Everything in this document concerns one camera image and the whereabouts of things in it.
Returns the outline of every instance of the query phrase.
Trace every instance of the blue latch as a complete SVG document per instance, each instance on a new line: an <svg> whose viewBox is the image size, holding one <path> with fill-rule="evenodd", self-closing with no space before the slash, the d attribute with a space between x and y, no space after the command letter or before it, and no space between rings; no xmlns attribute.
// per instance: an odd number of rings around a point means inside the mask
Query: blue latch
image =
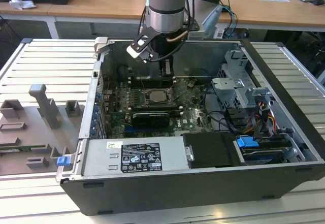
<svg viewBox="0 0 325 224"><path fill-rule="evenodd" d="M237 144L239 147L259 147L258 142L256 142L253 137L240 137L237 139Z"/></svg>
<svg viewBox="0 0 325 224"><path fill-rule="evenodd" d="M58 167L69 167L70 161L71 161L71 156L60 156L56 161L56 165Z"/></svg>

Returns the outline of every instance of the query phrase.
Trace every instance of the copper pipe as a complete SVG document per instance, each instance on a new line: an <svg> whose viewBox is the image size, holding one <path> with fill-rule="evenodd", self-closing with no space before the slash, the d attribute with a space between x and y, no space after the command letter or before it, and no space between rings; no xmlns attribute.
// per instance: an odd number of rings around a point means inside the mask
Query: copper pipe
<svg viewBox="0 0 325 224"><path fill-rule="evenodd" d="M178 41L178 40L181 40L181 39L184 38L186 35L188 35L188 31L187 31L187 30L184 31L183 33L181 33L179 36L173 38L173 39L167 38L166 41L167 41L168 43L174 43L174 42L176 42L176 41Z"/></svg>

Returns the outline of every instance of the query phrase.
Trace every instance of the warning label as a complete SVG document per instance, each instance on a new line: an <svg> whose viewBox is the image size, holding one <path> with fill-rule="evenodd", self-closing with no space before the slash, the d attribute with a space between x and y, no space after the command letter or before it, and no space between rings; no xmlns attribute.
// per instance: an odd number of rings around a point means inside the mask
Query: warning label
<svg viewBox="0 0 325 224"><path fill-rule="evenodd" d="M162 170L158 143L122 145L121 171L123 173Z"/></svg>

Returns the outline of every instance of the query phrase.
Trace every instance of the barcode sticker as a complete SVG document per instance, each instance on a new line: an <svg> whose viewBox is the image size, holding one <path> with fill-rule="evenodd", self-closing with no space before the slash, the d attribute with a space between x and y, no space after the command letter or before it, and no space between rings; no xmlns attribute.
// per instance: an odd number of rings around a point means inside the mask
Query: barcode sticker
<svg viewBox="0 0 325 224"><path fill-rule="evenodd" d="M106 144L107 149L120 149L122 147L123 141L109 141Z"/></svg>

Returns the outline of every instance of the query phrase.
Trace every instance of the desk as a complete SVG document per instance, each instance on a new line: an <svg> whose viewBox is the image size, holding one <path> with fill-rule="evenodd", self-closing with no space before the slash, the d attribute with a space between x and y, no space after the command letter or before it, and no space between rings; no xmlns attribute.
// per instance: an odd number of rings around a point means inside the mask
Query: desk
<svg viewBox="0 0 325 224"><path fill-rule="evenodd" d="M325 6L300 0L270 2L230 0L238 16L238 28L325 31ZM37 4L35 9L15 10L0 3L6 19L45 21L53 39L58 39L55 22L139 23L146 0L70 0L68 5ZM226 26L229 14L223 13L219 24Z"/></svg>

